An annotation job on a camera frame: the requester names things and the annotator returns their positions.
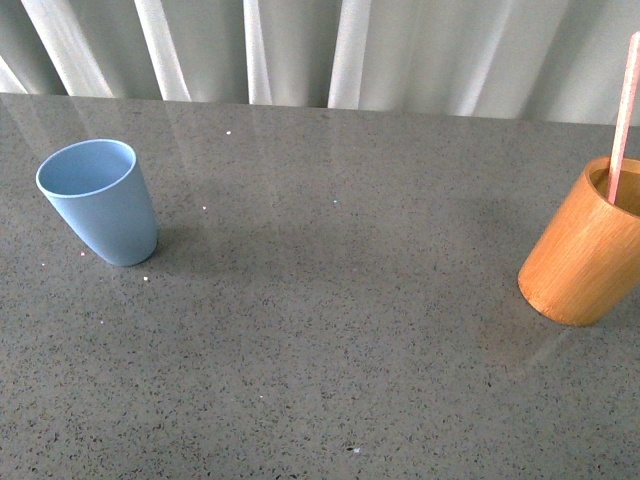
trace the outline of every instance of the quartz countertop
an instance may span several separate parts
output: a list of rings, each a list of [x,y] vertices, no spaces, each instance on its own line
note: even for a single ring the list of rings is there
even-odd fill
[[[138,153],[113,267],[35,185]],[[640,292],[592,327],[517,273],[613,127],[0,95],[0,478],[633,478]],[[640,130],[628,156],[640,156]]]

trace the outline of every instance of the bamboo cup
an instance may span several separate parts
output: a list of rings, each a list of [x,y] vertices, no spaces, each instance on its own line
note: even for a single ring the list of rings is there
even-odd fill
[[[537,311],[567,325],[591,325],[640,283],[640,161],[622,161],[615,205],[610,158],[583,170],[518,275]]]

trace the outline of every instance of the cup rim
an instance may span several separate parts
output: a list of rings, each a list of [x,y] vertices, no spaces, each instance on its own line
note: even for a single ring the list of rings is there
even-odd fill
[[[614,210],[617,210],[620,213],[623,213],[625,215],[629,215],[629,216],[631,216],[631,217],[633,217],[635,219],[640,220],[640,215],[636,215],[635,213],[631,213],[630,211],[619,207],[615,203],[609,202],[609,200],[607,200],[607,197],[602,195],[598,191],[596,186],[593,184],[593,182],[591,181],[591,175],[593,173],[595,173],[596,171],[598,171],[598,170],[603,169],[605,171],[605,174],[606,174],[606,172],[609,169],[609,164],[610,163],[611,163],[611,157],[598,157],[598,158],[594,158],[593,160],[591,160],[587,164],[585,169],[583,170],[583,175],[584,175],[584,178],[585,178],[587,184],[589,185],[589,187],[591,188],[593,193],[595,193],[607,206],[609,206],[610,208],[613,208]],[[635,174],[640,174],[640,160],[638,160],[636,158],[624,157],[622,159],[622,170],[623,171],[627,171],[627,172],[632,172],[632,173],[635,173]]]
[[[106,185],[106,186],[104,186],[104,187],[102,187],[102,188],[100,188],[98,190],[92,190],[90,192],[85,192],[85,193],[76,193],[76,194],[56,193],[56,192],[52,192],[51,190],[45,188],[42,185],[42,183],[40,183],[40,174],[42,173],[43,169],[46,168],[48,163],[53,161],[56,157],[62,155],[67,150],[71,150],[71,149],[77,148],[77,147],[79,147],[81,145],[85,145],[87,143],[102,143],[102,144],[104,144],[104,143],[114,143],[114,144],[117,144],[117,145],[119,145],[121,147],[124,147],[126,150],[128,150],[131,153],[131,157],[133,158],[133,161],[131,162],[131,166],[115,182],[112,182],[109,185]],[[137,163],[138,163],[138,157],[136,155],[135,150],[131,147],[131,145],[129,145],[129,144],[125,143],[125,142],[122,142],[120,140],[112,139],[112,138],[92,138],[92,139],[89,139],[89,140],[83,140],[81,142],[72,143],[71,145],[67,145],[66,147],[61,148],[60,150],[57,150],[54,153],[52,153],[51,155],[49,155],[47,157],[47,159],[44,162],[42,162],[42,164],[38,167],[38,170],[36,171],[36,184],[38,185],[38,188],[43,193],[45,193],[47,196],[54,197],[54,198],[84,198],[84,197],[89,197],[91,195],[97,195],[98,193],[101,193],[101,192],[104,192],[105,190],[113,188],[115,185],[117,185],[120,182],[122,182],[133,171],[133,169],[136,167]]]

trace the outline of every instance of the cup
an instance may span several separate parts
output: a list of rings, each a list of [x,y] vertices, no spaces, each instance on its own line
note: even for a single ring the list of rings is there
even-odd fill
[[[40,165],[36,183],[73,231],[112,265],[135,265],[155,250],[151,197],[126,143],[96,139],[63,148]]]
[[[640,282],[640,161],[623,160],[615,205],[609,162],[585,167],[518,275],[533,308],[567,325],[597,322]]]

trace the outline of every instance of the curtain fold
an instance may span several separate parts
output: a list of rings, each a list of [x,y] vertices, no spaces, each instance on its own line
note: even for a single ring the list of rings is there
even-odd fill
[[[0,91],[613,124],[636,30],[637,0],[3,0]]]

